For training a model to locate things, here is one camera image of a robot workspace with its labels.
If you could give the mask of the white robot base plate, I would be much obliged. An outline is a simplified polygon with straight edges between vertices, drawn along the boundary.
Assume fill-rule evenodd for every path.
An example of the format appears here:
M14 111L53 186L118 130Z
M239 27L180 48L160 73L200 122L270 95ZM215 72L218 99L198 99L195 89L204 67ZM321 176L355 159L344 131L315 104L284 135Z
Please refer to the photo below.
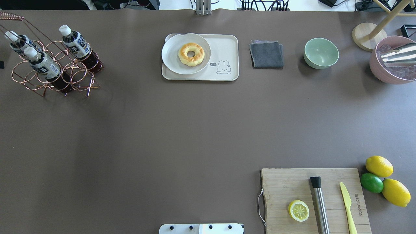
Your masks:
M239 223L201 223L164 224L159 234L244 234L244 224Z

